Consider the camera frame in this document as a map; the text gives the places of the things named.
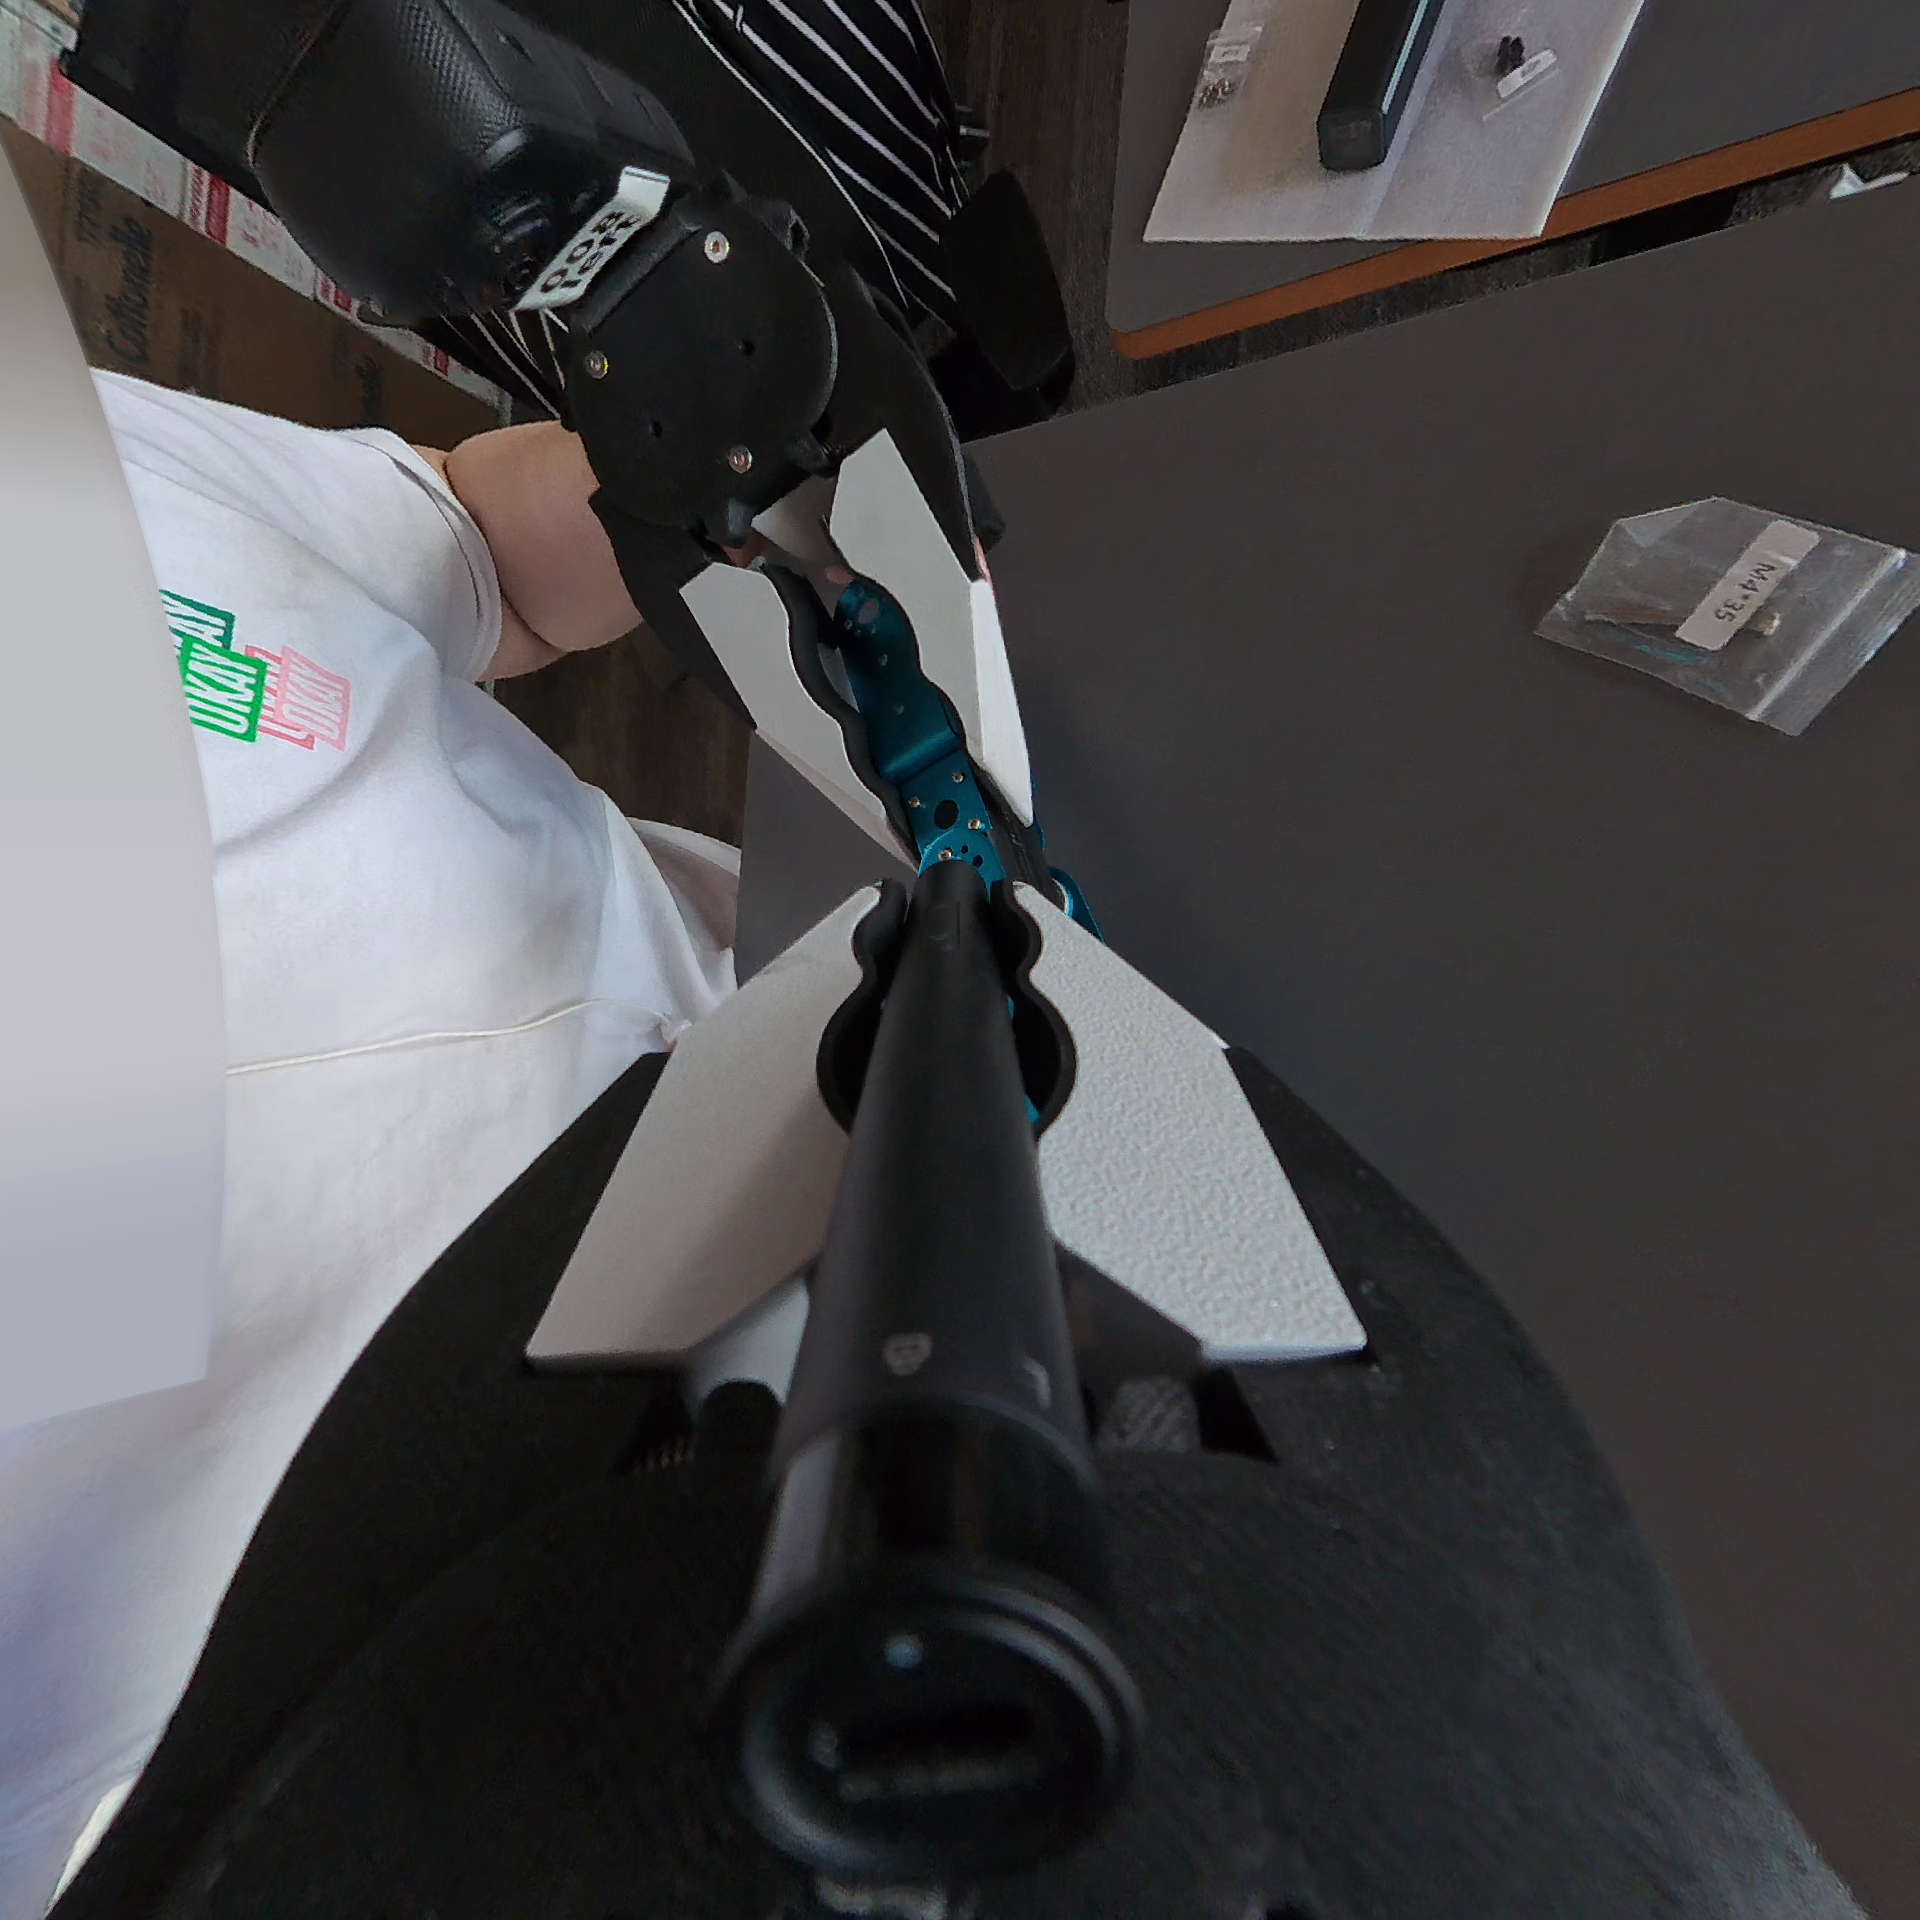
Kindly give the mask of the black electric screwdriver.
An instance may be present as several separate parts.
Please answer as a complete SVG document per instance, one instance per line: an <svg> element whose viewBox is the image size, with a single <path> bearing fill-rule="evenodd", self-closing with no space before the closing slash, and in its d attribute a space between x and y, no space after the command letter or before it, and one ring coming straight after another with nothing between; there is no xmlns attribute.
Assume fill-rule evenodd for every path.
<svg viewBox="0 0 1920 1920"><path fill-rule="evenodd" d="M1014 1872L1092 1832L1140 1736L991 895L918 874L774 1434L716 1719L830 1880Z"/></svg>

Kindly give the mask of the black white striped cloth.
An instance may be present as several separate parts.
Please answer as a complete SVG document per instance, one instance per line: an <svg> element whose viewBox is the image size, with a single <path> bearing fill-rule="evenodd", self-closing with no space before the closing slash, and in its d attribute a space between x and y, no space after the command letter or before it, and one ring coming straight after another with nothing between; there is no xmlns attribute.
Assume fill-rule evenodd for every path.
<svg viewBox="0 0 1920 1920"><path fill-rule="evenodd" d="M916 5L517 5L664 108L700 175L791 205L814 246L861 269L923 346L962 439L994 431L991 388L943 240L966 204L962 114Z"/></svg>

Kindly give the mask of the blue metal bracket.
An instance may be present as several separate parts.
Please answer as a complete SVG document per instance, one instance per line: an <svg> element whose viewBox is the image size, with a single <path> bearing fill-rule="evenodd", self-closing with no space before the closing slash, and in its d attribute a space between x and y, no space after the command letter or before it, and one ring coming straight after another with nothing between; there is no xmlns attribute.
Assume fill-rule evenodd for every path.
<svg viewBox="0 0 1920 1920"><path fill-rule="evenodd" d="M962 725L922 669L918 646L899 600L853 577L832 605L832 646L840 656L874 768L903 805L918 871L941 861L974 868L987 888L1031 882L1092 937L1100 926L1071 874L1044 866L1044 834L1024 825L975 766ZM883 893L853 935L859 966L853 994L832 1013L818 1044L818 1090L847 1129L874 1056L883 996L895 970L906 905ZM1071 1034L1027 985L1039 935L1014 930L1014 909L997 902L991 942L1007 989L1007 1014L1036 1133L1058 1118L1071 1090Z"/></svg>

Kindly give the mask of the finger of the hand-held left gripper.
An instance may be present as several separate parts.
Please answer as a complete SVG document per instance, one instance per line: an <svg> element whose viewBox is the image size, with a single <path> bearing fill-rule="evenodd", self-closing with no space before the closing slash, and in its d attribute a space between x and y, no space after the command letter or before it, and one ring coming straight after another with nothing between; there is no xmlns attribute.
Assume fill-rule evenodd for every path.
<svg viewBox="0 0 1920 1920"><path fill-rule="evenodd" d="M1031 825L1032 776L991 580L954 552L892 434L844 458L830 528L840 560L899 600L922 672L955 709L974 761Z"/></svg>
<svg viewBox="0 0 1920 1920"><path fill-rule="evenodd" d="M710 652L756 730L855 825L923 861L900 781L927 753L910 746L885 658L892 614L875 591L836 593L840 560L827 496L791 496L759 517L755 564L719 557L683 588Z"/></svg>

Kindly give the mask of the person's left forearm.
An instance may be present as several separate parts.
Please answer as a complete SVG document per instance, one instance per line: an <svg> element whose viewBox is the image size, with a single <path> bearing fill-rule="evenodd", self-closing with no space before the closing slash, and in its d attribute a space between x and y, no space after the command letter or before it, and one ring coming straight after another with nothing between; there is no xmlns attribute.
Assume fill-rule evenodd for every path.
<svg viewBox="0 0 1920 1920"><path fill-rule="evenodd" d="M592 511L596 482L578 434L519 423L439 456L476 521L500 591L500 638L486 681L538 672L640 628L612 543Z"/></svg>

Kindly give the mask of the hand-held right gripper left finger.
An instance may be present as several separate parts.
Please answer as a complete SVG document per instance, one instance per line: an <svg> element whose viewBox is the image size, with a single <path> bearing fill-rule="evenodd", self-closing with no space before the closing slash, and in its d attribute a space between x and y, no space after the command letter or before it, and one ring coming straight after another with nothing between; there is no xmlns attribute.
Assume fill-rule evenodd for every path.
<svg viewBox="0 0 1920 1920"><path fill-rule="evenodd" d="M807 1322L847 1136L815 1074L853 994L853 890L672 1053L566 1262L525 1357L540 1368L668 1366L700 1402L727 1381L782 1401Z"/></svg>

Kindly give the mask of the grey table with orange edge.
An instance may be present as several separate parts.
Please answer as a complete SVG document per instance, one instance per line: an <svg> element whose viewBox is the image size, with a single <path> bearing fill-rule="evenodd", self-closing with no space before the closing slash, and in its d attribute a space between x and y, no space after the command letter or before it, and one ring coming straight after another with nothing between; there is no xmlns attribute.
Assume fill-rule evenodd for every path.
<svg viewBox="0 0 1920 1920"><path fill-rule="evenodd" d="M1222 13L1199 2L1130 6L1108 268L1117 352L1174 352L1525 246L1517 237L1148 245L1144 216L1202 40ZM1911 136L1916 85L1916 2L1650 2L1543 236L1587 233Z"/></svg>

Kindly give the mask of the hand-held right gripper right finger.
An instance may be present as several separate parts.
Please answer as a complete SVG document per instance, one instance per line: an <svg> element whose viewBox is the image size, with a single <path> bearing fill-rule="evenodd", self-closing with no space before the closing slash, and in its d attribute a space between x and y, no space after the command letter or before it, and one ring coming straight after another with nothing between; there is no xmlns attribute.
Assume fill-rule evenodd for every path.
<svg viewBox="0 0 1920 1920"><path fill-rule="evenodd" d="M1218 1034L1044 895L1031 985L1071 1032L1039 1137L1056 1239L1198 1340L1207 1359L1355 1353L1359 1318Z"/></svg>

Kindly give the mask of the person's white printed shirt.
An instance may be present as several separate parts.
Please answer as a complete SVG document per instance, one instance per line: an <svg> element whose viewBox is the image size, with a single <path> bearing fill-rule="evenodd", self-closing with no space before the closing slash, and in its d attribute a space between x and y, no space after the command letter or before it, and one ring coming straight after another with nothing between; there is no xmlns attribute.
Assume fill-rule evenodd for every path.
<svg viewBox="0 0 1920 1920"><path fill-rule="evenodd" d="M634 826L483 690L439 452L98 372L171 624L266 672L199 730L226 1001L202 1381L4 1434L4 1916L175 1709L328 1394L443 1248L733 989L735 855Z"/></svg>

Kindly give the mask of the black rectangular bar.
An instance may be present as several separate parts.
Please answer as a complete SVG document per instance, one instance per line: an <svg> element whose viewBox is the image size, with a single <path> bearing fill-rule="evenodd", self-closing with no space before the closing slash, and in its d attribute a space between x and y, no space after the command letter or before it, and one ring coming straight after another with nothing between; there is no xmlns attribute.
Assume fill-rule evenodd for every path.
<svg viewBox="0 0 1920 1920"><path fill-rule="evenodd" d="M1358 2L1316 114L1316 152L1333 173L1379 166L1402 125L1445 2Z"/></svg>

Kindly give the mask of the white paper sheet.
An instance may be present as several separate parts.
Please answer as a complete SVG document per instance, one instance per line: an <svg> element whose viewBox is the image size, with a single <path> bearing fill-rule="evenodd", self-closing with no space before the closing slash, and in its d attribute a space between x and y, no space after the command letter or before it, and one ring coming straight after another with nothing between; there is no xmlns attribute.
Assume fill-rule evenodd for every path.
<svg viewBox="0 0 1920 1920"><path fill-rule="evenodd" d="M1384 160L1328 170L1315 119L1355 5L1235 2L1218 28L1263 28L1242 88L1189 110L1148 242L1403 242L1533 237L1631 31L1642 2L1452 2ZM1502 31L1554 47L1535 92L1482 121L1472 62Z"/></svg>

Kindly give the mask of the labelled clear zip bag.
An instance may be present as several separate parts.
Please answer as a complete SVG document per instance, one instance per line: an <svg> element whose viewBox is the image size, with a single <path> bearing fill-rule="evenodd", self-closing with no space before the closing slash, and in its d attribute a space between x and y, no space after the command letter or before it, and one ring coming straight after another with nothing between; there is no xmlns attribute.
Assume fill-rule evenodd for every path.
<svg viewBox="0 0 1920 1920"><path fill-rule="evenodd" d="M1906 548L1709 496L1618 519L1539 636L1799 735L1916 602Z"/></svg>

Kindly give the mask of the brown cardboard box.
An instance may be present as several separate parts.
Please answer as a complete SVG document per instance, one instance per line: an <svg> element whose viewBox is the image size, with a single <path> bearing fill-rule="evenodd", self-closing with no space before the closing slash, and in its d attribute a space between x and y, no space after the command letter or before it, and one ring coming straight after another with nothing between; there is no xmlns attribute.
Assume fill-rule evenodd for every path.
<svg viewBox="0 0 1920 1920"><path fill-rule="evenodd" d="M307 424L452 447L504 396L413 333L359 326L258 204L75 92L54 12L4 5L4 143L94 367Z"/></svg>

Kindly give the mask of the small bag of black parts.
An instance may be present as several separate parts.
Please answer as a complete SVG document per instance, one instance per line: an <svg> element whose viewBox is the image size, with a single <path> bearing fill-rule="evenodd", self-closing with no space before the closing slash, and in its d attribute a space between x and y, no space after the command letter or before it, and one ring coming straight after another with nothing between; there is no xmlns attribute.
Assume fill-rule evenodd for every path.
<svg viewBox="0 0 1920 1920"><path fill-rule="evenodd" d="M1519 96L1547 82L1558 66L1554 47L1519 31L1502 31L1482 45L1472 62L1474 103L1482 121L1491 121Z"/></svg>

